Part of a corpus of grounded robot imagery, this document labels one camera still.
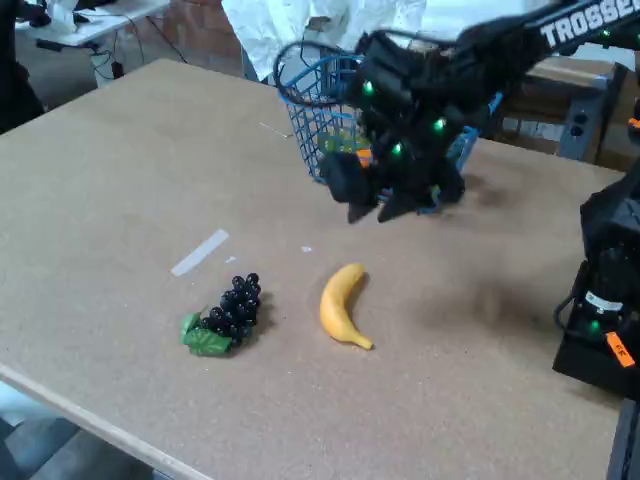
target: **fruit in basket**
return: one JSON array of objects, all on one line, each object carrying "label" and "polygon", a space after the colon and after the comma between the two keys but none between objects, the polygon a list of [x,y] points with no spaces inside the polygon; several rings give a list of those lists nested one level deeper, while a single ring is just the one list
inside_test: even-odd
[{"label": "fruit in basket", "polygon": [[354,139],[351,131],[347,129],[334,130],[333,132],[318,132],[318,149],[327,154],[330,152],[356,153],[360,163],[368,167],[373,160],[369,140],[361,135]]}]

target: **brick wall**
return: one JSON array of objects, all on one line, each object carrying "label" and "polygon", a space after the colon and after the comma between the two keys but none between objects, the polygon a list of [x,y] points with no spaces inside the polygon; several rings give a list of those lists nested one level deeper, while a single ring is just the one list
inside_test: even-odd
[{"label": "brick wall", "polygon": [[[240,59],[240,43],[222,10],[221,0],[172,0],[169,11],[155,23],[181,50]],[[156,35],[149,26],[140,33],[143,39]]]}]

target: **grapes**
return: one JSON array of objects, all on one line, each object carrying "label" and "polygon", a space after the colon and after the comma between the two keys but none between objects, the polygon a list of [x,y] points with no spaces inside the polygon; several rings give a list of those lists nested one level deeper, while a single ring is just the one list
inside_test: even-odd
[{"label": "grapes", "polygon": [[233,280],[231,280],[231,283],[233,284],[233,289],[236,292],[240,292],[244,289],[244,278],[240,277],[240,276],[235,276],[233,277]]},{"label": "grapes", "polygon": [[211,318],[215,318],[216,320],[220,320],[223,315],[224,315],[224,310],[222,310],[220,307],[213,307],[209,312],[209,316]]},{"label": "grapes", "polygon": [[249,338],[257,323],[260,292],[260,277],[250,273],[246,280],[236,275],[231,281],[233,289],[220,297],[220,306],[213,307],[209,316],[200,320],[200,326],[221,337],[231,338],[231,347],[239,347]]},{"label": "grapes", "polygon": [[250,273],[249,275],[247,275],[247,283],[257,285],[259,281],[260,281],[260,277],[258,276],[257,273]]}]

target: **grape leaf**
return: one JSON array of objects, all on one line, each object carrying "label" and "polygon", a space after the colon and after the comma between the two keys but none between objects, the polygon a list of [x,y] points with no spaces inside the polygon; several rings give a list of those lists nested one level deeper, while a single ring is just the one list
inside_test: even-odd
[{"label": "grape leaf", "polygon": [[187,333],[183,343],[189,345],[192,354],[210,357],[224,354],[231,345],[231,339],[204,328],[194,328]]},{"label": "grape leaf", "polygon": [[187,345],[185,343],[185,337],[187,336],[187,333],[189,333],[198,324],[199,320],[200,320],[199,313],[190,313],[189,315],[185,316],[182,319],[182,328],[180,329],[180,341],[182,342],[183,345]]}]

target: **table edge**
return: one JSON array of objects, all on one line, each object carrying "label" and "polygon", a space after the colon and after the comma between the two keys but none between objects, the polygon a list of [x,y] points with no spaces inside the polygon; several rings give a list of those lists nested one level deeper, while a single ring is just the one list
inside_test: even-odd
[{"label": "table edge", "polygon": [[30,380],[27,376],[3,364],[0,364],[0,381],[7,383],[33,400],[51,407],[79,427],[162,473],[192,480],[213,480],[212,477],[200,473],[162,450],[110,424],[96,414],[70,402],[63,396],[47,389],[44,385]]}]

